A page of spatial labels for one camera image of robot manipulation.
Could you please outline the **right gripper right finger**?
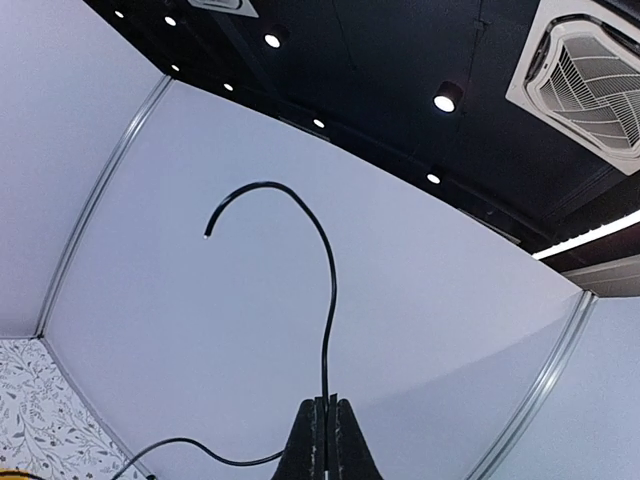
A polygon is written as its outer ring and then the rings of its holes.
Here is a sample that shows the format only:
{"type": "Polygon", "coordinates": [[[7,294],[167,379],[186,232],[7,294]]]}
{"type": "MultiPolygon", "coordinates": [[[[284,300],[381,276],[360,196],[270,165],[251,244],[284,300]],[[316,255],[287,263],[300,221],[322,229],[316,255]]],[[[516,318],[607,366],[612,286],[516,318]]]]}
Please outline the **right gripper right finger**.
{"type": "Polygon", "coordinates": [[[382,480],[347,399],[329,398],[325,421],[325,477],[329,480],[382,480]]]}

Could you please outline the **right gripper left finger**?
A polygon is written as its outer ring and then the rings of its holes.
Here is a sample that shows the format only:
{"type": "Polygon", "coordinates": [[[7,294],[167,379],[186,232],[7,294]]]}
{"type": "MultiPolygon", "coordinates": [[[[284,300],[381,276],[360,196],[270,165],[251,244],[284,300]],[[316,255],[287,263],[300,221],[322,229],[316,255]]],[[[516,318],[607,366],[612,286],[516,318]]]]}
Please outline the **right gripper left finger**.
{"type": "Polygon", "coordinates": [[[303,400],[272,480],[325,477],[325,420],[321,397],[303,400]]]}

